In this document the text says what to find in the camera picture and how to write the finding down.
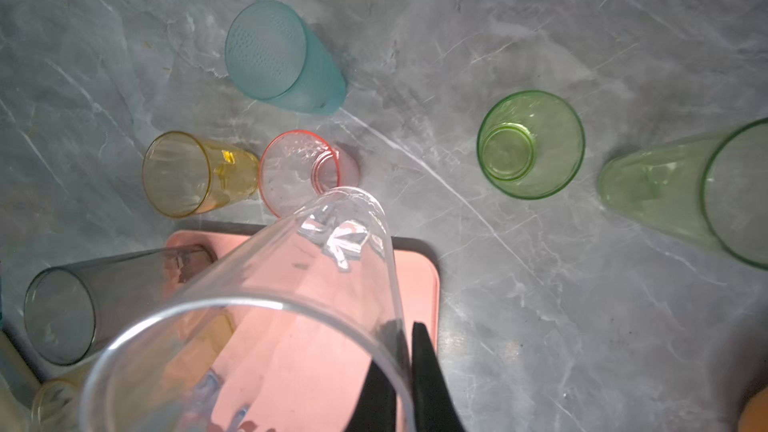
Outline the yellow short glass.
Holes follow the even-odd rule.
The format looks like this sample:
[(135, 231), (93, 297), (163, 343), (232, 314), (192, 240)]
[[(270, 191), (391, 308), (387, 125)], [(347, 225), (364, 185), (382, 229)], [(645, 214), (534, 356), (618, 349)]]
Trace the yellow short glass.
[(148, 147), (141, 169), (150, 204), (173, 219), (207, 213), (258, 191), (259, 159), (235, 145), (169, 131)]

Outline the clear tall glass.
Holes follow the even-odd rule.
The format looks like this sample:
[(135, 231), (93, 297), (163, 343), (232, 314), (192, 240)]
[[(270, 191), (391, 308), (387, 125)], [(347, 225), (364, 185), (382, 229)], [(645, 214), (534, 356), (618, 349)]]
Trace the clear tall glass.
[(261, 230), (121, 332), (84, 431), (412, 431), (384, 211), (338, 187)]

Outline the light green tall glass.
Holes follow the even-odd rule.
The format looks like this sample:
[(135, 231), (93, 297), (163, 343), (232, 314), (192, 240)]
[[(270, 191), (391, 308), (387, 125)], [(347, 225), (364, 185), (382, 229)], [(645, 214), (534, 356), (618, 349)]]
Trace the light green tall glass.
[(603, 205), (641, 225), (767, 267), (767, 121), (617, 157)]

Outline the dark grey tall glass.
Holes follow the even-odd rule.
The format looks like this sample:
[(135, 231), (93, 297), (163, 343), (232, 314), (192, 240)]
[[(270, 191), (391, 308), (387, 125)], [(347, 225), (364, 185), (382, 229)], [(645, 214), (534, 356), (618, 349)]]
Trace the dark grey tall glass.
[(74, 365), (99, 352), (215, 261), (213, 252), (192, 244), (47, 268), (26, 291), (27, 336), (47, 362)]

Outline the amber tall glass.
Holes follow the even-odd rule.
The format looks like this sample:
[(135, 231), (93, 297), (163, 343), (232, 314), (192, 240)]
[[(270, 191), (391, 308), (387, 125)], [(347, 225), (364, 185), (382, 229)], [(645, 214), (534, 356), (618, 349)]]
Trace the amber tall glass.
[[(212, 366), (235, 331), (226, 310), (190, 312), (163, 333), (156, 349), (141, 363), (140, 373), (152, 384), (145, 393), (165, 404), (189, 393)], [(76, 431), (82, 388), (92, 369), (88, 363), (44, 383), (30, 413), (32, 431)]]

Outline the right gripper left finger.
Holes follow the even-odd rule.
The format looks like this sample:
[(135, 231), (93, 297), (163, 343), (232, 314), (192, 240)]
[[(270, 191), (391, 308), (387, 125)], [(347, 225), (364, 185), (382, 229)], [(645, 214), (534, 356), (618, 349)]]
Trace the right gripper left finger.
[(372, 361), (345, 432), (395, 432), (397, 394), (384, 372)]

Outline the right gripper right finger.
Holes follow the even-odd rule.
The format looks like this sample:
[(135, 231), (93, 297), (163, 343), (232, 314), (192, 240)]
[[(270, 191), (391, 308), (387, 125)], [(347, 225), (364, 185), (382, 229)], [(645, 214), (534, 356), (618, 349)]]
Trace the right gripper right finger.
[(415, 322), (411, 333), (412, 394), (419, 432), (464, 432), (444, 380), (425, 324)]

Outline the pink plastic tray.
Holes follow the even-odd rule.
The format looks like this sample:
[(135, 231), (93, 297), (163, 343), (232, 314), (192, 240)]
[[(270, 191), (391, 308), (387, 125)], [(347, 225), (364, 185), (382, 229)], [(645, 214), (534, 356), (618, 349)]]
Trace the pink plastic tray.
[(184, 393), (183, 431), (341, 431), (356, 407), (369, 354), (311, 318), (248, 306), (224, 309), (235, 331)]

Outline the teal tall glass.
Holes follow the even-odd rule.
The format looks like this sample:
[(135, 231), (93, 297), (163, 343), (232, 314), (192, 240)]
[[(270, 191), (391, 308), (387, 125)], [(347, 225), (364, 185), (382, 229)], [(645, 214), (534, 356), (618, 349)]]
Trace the teal tall glass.
[(329, 115), (347, 95), (330, 52), (291, 7), (276, 0), (257, 1), (237, 15), (224, 57), (238, 90), (280, 109)]

